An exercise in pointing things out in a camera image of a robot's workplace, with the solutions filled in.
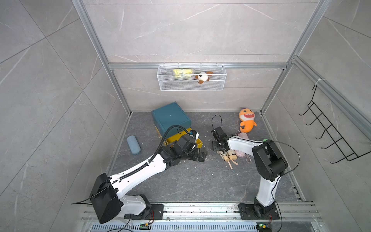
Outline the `beige umbrella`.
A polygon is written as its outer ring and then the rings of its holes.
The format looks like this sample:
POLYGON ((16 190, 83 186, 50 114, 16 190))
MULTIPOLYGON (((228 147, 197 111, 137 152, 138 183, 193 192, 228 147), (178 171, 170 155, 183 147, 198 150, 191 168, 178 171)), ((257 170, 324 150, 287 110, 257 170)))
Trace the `beige umbrella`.
POLYGON ((233 167, 232 167, 232 165, 231 165, 231 163, 230 163, 230 158, 229 158, 229 155, 227 154, 227 152, 225 152, 225 151, 217 151, 217 154, 219 154, 220 156, 221 156, 221 158, 224 160, 224 161, 226 161, 227 163, 228 163, 228 165, 229 165, 229 167, 231 168, 231 169, 233 169, 233 167))
POLYGON ((229 160, 230 160, 231 162, 233 162, 235 165, 239 165, 239 164, 236 162, 236 160, 237 160, 238 157, 237 157, 237 155, 236 155, 235 150, 230 149, 230 150, 227 151, 227 154, 228 154, 229 160))

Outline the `teal drawer cabinet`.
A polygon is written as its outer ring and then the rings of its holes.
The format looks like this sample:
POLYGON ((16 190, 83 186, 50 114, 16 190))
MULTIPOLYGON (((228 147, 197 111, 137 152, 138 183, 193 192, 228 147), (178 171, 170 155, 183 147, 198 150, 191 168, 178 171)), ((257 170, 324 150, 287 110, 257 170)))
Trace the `teal drawer cabinet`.
POLYGON ((177 102, 172 102, 161 108, 151 111, 155 127, 159 134, 163 136, 167 129, 173 125, 182 126, 185 129, 191 127, 191 119, 178 105, 177 102))

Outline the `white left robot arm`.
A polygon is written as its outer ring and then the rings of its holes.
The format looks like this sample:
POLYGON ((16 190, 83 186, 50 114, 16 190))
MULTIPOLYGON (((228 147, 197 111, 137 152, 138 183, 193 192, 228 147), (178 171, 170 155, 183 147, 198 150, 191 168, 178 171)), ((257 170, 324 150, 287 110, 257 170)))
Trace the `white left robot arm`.
POLYGON ((107 223, 119 214, 152 218, 153 207, 145 195, 129 196, 128 192, 183 160, 204 162, 206 156, 206 150, 186 134, 178 141, 158 147, 151 157, 130 169, 110 177, 106 173, 99 175, 89 195, 99 223, 107 223))

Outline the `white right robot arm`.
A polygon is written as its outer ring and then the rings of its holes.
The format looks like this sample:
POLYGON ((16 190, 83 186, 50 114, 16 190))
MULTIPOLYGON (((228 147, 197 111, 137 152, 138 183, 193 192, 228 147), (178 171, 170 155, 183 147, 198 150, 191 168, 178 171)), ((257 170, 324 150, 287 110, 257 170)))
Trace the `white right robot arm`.
POLYGON ((225 154, 240 151, 254 157, 260 175, 260 186, 254 198, 254 215, 257 218, 274 216, 275 193, 280 178, 284 175, 288 163, 274 141, 252 141, 240 136, 227 136, 221 127, 212 130, 213 148, 225 154))

